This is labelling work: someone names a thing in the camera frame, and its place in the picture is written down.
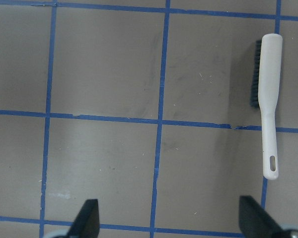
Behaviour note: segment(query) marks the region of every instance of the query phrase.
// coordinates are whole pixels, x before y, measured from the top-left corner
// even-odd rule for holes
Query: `tiled floor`
[[[238,238],[242,194],[298,227],[298,0],[0,3],[0,238],[68,229],[89,198],[100,238]],[[267,181],[249,95],[272,32]]]

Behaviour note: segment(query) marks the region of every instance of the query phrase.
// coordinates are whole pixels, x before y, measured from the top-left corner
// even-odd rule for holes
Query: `white handle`
[[[278,177],[275,109],[279,93],[283,38],[268,34],[262,39],[258,102],[262,116],[263,173],[267,179]]]

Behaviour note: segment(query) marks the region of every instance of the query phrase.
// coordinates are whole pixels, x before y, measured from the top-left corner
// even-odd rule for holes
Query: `tile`
[[[97,198],[102,224],[149,226],[155,140],[156,125],[52,119],[46,219]]]
[[[281,21],[282,76],[276,125],[298,128],[298,22]]]
[[[57,230],[64,230],[69,227],[63,226],[44,226],[44,234],[49,232],[55,232]],[[134,231],[123,231],[123,230],[111,230],[111,229],[100,229],[98,238],[149,238],[150,233],[148,232],[134,232]]]
[[[0,110],[44,112],[51,8],[0,5]]]
[[[0,216],[39,219],[44,119],[0,116]]]
[[[39,237],[39,225],[17,222],[0,222],[0,238],[8,237]]]
[[[209,236],[195,236],[195,235],[184,235],[184,234],[171,234],[171,233],[155,233],[154,238],[220,238],[220,237],[209,237]]]
[[[268,182],[266,210],[278,223],[298,228],[298,134],[278,135],[279,177]]]
[[[287,16],[298,16],[298,0],[283,0],[281,14]]]
[[[274,21],[171,15],[164,119],[259,125],[249,105],[255,42]]]
[[[60,8],[52,111],[157,118],[162,32],[160,13]]]
[[[276,1],[271,0],[172,0],[172,8],[211,11],[233,11],[259,14],[275,14]]]
[[[237,232],[240,195],[262,189],[259,131],[164,126],[155,227]]]
[[[165,0],[59,0],[60,2],[75,2],[104,5],[165,7]]]

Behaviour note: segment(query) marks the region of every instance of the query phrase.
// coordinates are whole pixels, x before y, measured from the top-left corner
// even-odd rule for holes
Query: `brush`
[[[262,119],[263,174],[278,178],[275,110],[278,101],[283,38],[267,34],[256,42],[250,104],[259,107]]]

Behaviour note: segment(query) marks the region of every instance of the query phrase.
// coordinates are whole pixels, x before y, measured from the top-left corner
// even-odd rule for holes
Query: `brush head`
[[[260,51],[262,47],[262,40],[256,41],[255,56],[254,56],[254,73],[253,81],[250,93],[250,105],[254,108],[259,108],[258,103],[258,80],[259,80],[259,62],[260,62]]]

